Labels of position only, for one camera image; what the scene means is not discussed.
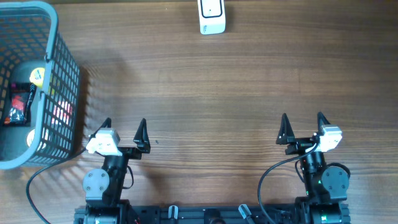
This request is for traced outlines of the black red snack packet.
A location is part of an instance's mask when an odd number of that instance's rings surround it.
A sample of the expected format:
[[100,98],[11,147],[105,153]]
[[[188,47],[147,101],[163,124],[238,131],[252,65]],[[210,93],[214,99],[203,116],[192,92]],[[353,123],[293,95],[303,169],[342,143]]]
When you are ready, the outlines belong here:
[[4,120],[5,126],[27,126],[36,89],[33,83],[11,83],[11,106]]

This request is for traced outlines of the yellow mentos gum bottle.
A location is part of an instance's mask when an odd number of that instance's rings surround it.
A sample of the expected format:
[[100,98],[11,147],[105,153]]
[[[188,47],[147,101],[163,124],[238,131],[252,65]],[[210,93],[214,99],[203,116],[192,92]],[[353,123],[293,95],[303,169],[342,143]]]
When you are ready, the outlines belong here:
[[31,71],[29,80],[38,88],[42,88],[44,84],[44,75],[45,69],[43,67],[37,67]]

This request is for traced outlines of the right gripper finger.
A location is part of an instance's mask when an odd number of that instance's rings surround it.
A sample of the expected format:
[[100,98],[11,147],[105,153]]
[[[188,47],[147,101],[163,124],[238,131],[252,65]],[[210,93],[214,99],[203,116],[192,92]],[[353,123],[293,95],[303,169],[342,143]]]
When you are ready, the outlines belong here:
[[287,114],[284,113],[281,118],[280,129],[275,141],[278,145],[292,144],[295,141],[295,135],[290,125]]
[[318,129],[321,129],[324,125],[329,125],[330,122],[326,119],[325,115],[319,111],[317,114],[317,126]]

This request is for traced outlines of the round tin can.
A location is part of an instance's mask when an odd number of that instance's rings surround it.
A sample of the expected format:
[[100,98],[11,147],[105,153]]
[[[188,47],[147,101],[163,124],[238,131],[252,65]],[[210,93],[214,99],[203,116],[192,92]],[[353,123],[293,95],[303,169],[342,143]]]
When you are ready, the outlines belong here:
[[[28,134],[27,134],[27,137],[26,137],[26,144],[27,144],[28,147],[30,147],[30,146],[32,145],[33,140],[34,140],[34,137],[35,137],[35,128],[31,129],[31,130],[28,132]],[[46,147],[47,147],[46,143],[40,142],[40,143],[39,143],[39,147],[38,147],[37,150],[45,149]]]

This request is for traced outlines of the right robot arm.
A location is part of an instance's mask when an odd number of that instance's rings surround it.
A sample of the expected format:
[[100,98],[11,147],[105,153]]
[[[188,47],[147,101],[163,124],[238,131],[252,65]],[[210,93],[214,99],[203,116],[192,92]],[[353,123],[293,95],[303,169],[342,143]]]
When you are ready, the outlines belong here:
[[334,149],[343,137],[323,113],[317,114],[318,131],[309,138],[296,138],[286,114],[282,115],[276,143],[286,145],[287,155],[298,155],[306,196],[297,197],[292,221],[311,224],[350,223],[347,190],[351,172],[343,164],[326,163],[324,153]]

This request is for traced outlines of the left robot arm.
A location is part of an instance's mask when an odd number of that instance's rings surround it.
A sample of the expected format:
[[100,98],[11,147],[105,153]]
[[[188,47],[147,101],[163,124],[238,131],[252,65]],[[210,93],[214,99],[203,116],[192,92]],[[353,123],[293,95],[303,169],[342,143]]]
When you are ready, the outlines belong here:
[[140,223],[138,214],[129,200],[122,200],[121,193],[131,186],[124,185],[127,173],[132,173],[130,160],[140,160],[150,153],[147,121],[142,119],[133,138],[134,147],[119,145],[120,137],[107,118],[101,127],[90,136],[86,146],[90,154],[104,157],[101,168],[89,171],[83,179],[86,206],[75,212],[74,222],[80,224]]

